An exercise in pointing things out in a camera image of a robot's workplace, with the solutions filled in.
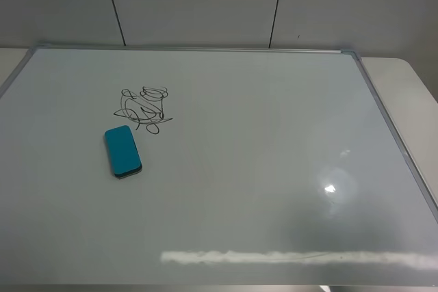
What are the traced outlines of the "black marker scribble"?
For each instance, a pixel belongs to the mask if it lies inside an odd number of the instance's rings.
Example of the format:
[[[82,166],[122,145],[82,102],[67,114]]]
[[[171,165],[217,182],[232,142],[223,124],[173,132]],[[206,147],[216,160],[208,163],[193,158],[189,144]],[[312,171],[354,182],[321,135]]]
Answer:
[[[114,115],[136,124],[135,130],[144,127],[149,133],[157,135],[160,132],[160,124],[172,120],[164,113],[164,99],[168,97],[167,88],[143,86],[139,92],[125,88],[120,93],[120,108]]]

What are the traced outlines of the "blue felt whiteboard eraser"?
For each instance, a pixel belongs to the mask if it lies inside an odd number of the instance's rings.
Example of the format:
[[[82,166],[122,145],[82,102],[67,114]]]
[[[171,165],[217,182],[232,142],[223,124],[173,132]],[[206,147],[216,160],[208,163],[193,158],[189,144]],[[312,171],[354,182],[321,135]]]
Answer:
[[[123,125],[104,133],[112,174],[119,179],[142,170],[141,158],[130,127]]]

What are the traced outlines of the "white whiteboard with aluminium frame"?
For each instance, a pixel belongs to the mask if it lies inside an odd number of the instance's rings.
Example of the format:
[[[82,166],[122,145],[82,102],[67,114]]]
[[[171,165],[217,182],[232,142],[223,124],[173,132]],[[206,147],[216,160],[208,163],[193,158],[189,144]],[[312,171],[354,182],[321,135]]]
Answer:
[[[143,86],[157,135],[114,115]],[[38,47],[1,86],[1,282],[433,287],[437,204],[352,52]]]

